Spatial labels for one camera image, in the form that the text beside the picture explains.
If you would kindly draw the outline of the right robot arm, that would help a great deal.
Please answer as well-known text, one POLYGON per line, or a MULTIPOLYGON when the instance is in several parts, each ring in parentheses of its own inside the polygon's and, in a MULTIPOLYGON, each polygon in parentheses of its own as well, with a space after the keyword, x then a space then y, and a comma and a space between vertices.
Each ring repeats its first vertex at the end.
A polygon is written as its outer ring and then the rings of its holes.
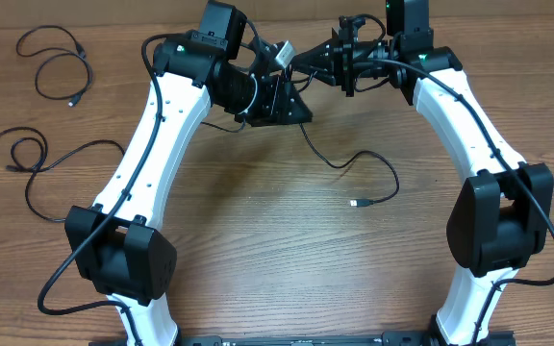
POLYGON ((379 38, 362 41, 363 15, 345 16, 332 37, 297 55, 293 70, 353 95, 362 78, 398 88, 433 127, 462 189, 446 225, 456 261, 448 295, 425 332, 388 332, 386 345, 511 345, 489 322, 504 287, 554 236, 554 180, 494 128, 476 101, 461 62, 434 43, 426 0, 389 1, 379 38))

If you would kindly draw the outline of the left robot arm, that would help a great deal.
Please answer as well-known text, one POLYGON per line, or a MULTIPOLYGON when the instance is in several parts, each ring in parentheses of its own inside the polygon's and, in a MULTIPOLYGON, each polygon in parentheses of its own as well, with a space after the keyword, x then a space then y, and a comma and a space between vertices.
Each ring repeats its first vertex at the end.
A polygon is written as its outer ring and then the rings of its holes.
POLYGON ((249 27, 235 7, 212 1, 198 29, 142 44, 151 85, 141 120, 93 204, 72 208, 65 219, 72 259, 119 312, 128 345, 177 340, 166 299, 177 253, 161 228, 176 172, 211 107, 249 126, 297 124, 312 116, 288 78, 295 55, 290 42, 254 37, 250 69, 234 66, 249 27))

